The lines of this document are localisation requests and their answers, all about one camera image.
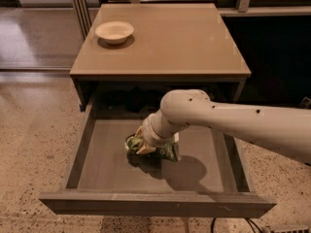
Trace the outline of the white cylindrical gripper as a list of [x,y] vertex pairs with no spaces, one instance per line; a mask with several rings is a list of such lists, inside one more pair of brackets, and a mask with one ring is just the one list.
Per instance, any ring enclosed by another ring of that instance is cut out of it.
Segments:
[[155,147],[163,146],[168,143],[171,137],[177,132],[177,125],[168,121],[158,110],[154,114],[150,114],[144,121],[142,126],[135,132],[135,137],[143,138],[144,144],[137,154],[148,154],[156,150]]

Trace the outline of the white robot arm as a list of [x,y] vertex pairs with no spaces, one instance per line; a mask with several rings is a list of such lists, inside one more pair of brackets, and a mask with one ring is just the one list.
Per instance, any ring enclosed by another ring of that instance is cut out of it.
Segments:
[[159,110],[138,129],[143,139],[138,152],[153,152],[192,125],[311,163],[310,110],[217,103],[200,89],[175,89],[162,97]]

